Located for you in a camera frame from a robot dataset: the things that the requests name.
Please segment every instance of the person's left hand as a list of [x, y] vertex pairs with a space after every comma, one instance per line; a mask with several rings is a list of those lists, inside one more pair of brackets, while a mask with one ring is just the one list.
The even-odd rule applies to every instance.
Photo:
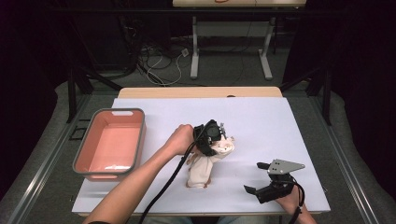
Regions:
[[184, 155], [186, 149], [194, 141], [193, 128], [190, 124], [180, 124], [163, 145], [166, 150], [171, 150], [174, 155]]

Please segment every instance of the person's arm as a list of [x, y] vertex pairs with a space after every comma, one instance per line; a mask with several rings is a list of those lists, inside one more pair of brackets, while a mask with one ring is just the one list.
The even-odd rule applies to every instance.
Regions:
[[[293, 215], [298, 204], [299, 204], [299, 189], [297, 186], [294, 186], [291, 194], [276, 199], [276, 202], [279, 203], [282, 208], [289, 214]], [[297, 222], [300, 224], [316, 224], [317, 222], [311, 216], [311, 214], [306, 209], [305, 203], [301, 209], [301, 214], [297, 217]]]
[[192, 130], [190, 125], [180, 125], [148, 161], [128, 174], [107, 194], [83, 223], [125, 223], [165, 164], [176, 155], [183, 155], [193, 142]]

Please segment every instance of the person's right hand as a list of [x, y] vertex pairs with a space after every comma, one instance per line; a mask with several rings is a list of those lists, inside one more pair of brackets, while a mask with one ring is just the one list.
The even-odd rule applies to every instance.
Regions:
[[[279, 203], [282, 208], [289, 214], [294, 215], [296, 208], [299, 206], [300, 197], [299, 197], [299, 189], [297, 186], [293, 187], [291, 194], [286, 195], [283, 198], [276, 199], [276, 202]], [[301, 208], [301, 214], [297, 217], [298, 223], [301, 224], [316, 224], [317, 222], [311, 216], [311, 214], [306, 209], [305, 203]]]
[[299, 201], [299, 189], [297, 186], [293, 187], [293, 190], [289, 195], [276, 199], [276, 202], [279, 203], [289, 215], [294, 214], [296, 208], [299, 205]]

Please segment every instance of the forearm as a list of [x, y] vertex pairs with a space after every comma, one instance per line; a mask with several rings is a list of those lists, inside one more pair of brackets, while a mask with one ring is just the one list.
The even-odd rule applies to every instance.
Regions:
[[304, 204], [303, 209], [301, 210], [301, 214], [297, 217], [297, 222], [300, 224], [316, 224], [317, 222], [311, 216], [311, 214], [306, 209]]
[[125, 223], [139, 205], [155, 176], [174, 155], [166, 147], [160, 148], [148, 161], [127, 175], [96, 206], [84, 223], [105, 221]]

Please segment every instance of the white paper sheet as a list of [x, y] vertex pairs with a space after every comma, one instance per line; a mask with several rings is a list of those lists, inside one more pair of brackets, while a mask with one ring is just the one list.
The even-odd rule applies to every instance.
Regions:
[[[291, 175], [304, 187], [308, 210], [330, 211], [286, 98], [115, 99], [113, 108], [141, 108], [145, 112], [147, 133], [142, 162], [162, 146], [180, 123], [198, 126], [214, 119], [218, 124], [223, 122], [227, 135], [235, 139], [234, 152], [215, 164], [207, 189], [186, 188], [185, 165], [151, 208], [151, 214], [283, 213], [277, 203], [260, 204], [256, 196], [244, 189], [244, 185], [260, 189], [270, 184], [268, 174], [256, 163], [271, 163], [273, 159], [304, 164], [304, 169]], [[162, 189], [179, 161], [180, 157], [172, 159], [160, 171], [136, 208], [137, 214]], [[84, 180], [72, 211], [90, 213], [116, 184]]]

